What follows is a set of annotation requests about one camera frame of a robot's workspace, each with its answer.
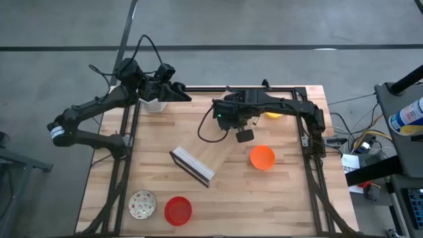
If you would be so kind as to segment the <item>wooden shelf riser black legs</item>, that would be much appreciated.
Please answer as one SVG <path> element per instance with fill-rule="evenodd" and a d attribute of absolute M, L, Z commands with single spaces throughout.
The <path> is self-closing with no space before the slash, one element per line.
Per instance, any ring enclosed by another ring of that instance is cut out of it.
<path fill-rule="evenodd" d="M 223 98 L 227 93 L 229 91 L 216 99 Z M 236 129 L 226 132 L 218 126 L 217 120 L 213 118 L 211 100 L 196 133 L 182 139 L 169 154 L 175 164 L 208 187 L 217 170 L 240 144 L 235 135 L 237 132 Z"/>

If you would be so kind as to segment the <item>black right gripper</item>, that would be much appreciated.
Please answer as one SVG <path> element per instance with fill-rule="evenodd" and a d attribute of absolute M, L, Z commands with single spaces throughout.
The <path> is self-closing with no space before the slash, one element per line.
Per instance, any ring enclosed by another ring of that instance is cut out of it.
<path fill-rule="evenodd" d="M 222 130 L 243 128 L 254 116 L 253 92 L 227 93 L 221 99 L 212 100 L 213 118 Z"/>

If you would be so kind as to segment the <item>orange plastic bowl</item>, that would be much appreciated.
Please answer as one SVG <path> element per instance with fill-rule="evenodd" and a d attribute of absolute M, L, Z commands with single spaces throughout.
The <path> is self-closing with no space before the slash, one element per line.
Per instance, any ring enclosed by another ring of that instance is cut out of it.
<path fill-rule="evenodd" d="M 253 167 L 261 171 L 267 171 L 274 166 L 276 155 L 270 147 L 258 145 L 251 150 L 249 159 Z"/>

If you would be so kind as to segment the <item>grey equipment cart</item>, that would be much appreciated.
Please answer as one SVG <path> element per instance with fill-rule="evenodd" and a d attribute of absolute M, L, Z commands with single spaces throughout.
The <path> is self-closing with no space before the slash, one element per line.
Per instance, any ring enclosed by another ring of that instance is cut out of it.
<path fill-rule="evenodd" d="M 387 126 L 391 115 L 423 97 L 423 64 L 396 83 L 374 86 L 377 101 L 381 107 Z M 346 174 L 348 185 L 357 185 L 373 179 L 391 177 L 393 192 L 403 213 L 412 238 L 423 238 L 423 229 L 417 229 L 411 217 L 410 204 L 406 197 L 407 188 L 423 188 L 423 132 L 412 136 L 401 136 L 389 132 L 396 155 Z"/>

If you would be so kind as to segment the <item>white wipes canister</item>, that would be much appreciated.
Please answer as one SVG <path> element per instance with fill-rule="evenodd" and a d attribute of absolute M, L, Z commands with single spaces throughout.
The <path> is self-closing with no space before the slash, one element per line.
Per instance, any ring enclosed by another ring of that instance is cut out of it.
<path fill-rule="evenodd" d="M 423 97 L 389 117 L 388 125 L 401 136 L 423 132 Z"/>

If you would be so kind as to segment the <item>black power strip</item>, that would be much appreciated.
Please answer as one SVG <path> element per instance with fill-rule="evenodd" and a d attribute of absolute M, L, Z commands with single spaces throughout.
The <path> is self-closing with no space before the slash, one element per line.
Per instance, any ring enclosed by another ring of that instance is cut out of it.
<path fill-rule="evenodd" d="M 344 145 L 348 140 L 346 138 L 339 138 L 338 136 L 332 137 L 325 137 L 324 142 L 326 145 L 331 147 L 341 147 Z"/>

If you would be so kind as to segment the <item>blue parts organiser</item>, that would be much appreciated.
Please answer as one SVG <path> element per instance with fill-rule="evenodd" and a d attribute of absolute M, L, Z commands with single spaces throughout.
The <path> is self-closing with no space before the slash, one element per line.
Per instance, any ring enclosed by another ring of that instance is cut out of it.
<path fill-rule="evenodd" d="M 407 188 L 405 191 L 415 227 L 423 229 L 423 188 Z"/>

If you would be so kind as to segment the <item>black aluminium rig frame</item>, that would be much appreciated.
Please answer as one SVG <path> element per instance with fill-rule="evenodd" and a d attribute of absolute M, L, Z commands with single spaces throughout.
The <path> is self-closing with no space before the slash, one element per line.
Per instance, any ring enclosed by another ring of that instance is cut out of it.
<path fill-rule="evenodd" d="M 299 128 L 305 123 L 292 116 L 253 120 L 254 139 L 234 148 L 208 187 L 174 163 L 169 152 L 196 133 L 209 103 L 224 90 L 191 86 L 187 88 L 190 102 L 170 103 L 158 114 L 141 109 L 139 116 L 130 115 L 128 120 L 137 129 L 129 179 L 126 193 L 112 207 L 108 231 L 130 237 L 314 236 L 318 231 L 338 231 L 320 200 L 311 197 L 307 173 L 326 190 L 340 217 L 356 229 L 339 153 L 327 149 L 319 162 L 304 158 Z M 270 147 L 276 155 L 267 171 L 250 162 L 250 152 L 258 145 Z M 133 218 L 128 210 L 131 196 L 139 190 L 150 190 L 157 199 L 155 212 L 143 220 Z M 164 216 L 166 203 L 175 196 L 192 205 L 190 220 L 181 226 L 169 224 Z"/>

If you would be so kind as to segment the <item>white paper sheet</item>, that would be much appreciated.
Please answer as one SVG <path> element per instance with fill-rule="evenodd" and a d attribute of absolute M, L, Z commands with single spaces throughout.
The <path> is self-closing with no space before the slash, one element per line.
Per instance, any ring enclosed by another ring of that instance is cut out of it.
<path fill-rule="evenodd" d="M 344 169 L 345 174 L 360 168 L 360 161 L 357 155 L 350 155 L 350 154 L 343 153 L 341 156 L 341 162 L 342 162 L 342 167 Z M 357 185 L 349 186 L 348 190 L 352 193 L 357 193 L 357 194 L 364 193 L 363 188 Z"/>

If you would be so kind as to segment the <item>white planter pot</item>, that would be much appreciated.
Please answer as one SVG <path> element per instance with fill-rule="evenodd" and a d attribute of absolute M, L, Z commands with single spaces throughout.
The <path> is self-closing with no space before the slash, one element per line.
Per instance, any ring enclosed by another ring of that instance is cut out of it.
<path fill-rule="evenodd" d="M 159 102 L 158 99 L 151 101 L 140 99 L 139 101 L 148 113 L 161 113 L 167 105 L 167 102 Z"/>

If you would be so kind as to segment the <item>red plastic bowl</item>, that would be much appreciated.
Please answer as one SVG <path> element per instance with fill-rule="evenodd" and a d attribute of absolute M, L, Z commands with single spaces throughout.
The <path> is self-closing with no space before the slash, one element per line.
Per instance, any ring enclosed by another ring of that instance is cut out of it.
<path fill-rule="evenodd" d="M 184 225 L 192 216 L 192 205 L 185 197 L 175 196 L 166 203 L 164 216 L 173 226 Z"/>

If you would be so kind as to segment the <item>floral patterned bowl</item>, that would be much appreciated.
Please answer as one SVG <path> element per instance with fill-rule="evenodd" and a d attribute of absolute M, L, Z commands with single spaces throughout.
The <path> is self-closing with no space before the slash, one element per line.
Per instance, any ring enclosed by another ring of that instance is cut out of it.
<path fill-rule="evenodd" d="M 156 207 L 156 196 L 150 190 L 139 190 L 135 192 L 128 202 L 130 215 L 138 220 L 147 219 L 152 216 Z"/>

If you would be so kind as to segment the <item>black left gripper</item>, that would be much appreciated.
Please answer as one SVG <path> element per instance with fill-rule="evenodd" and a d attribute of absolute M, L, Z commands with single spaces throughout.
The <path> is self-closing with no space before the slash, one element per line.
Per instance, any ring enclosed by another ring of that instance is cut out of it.
<path fill-rule="evenodd" d="M 159 102 L 190 102 L 192 98 L 185 92 L 186 85 L 181 82 L 170 81 L 164 83 L 147 80 L 141 82 L 138 86 L 138 95 L 144 101 L 152 101 L 157 99 Z"/>

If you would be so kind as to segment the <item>grey metal stand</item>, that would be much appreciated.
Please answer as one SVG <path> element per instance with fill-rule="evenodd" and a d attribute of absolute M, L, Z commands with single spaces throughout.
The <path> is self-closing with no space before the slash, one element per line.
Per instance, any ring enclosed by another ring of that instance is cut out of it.
<path fill-rule="evenodd" d="M 53 168 L 52 164 L 9 151 L 5 144 L 10 140 L 8 134 L 0 132 L 0 192 L 3 190 L 3 179 L 7 175 L 11 195 L 5 209 L 0 213 L 0 238 L 8 238 L 11 232 L 32 169 L 40 169 L 43 173 L 49 173 Z M 23 170 L 15 185 L 11 173 L 12 167 Z"/>

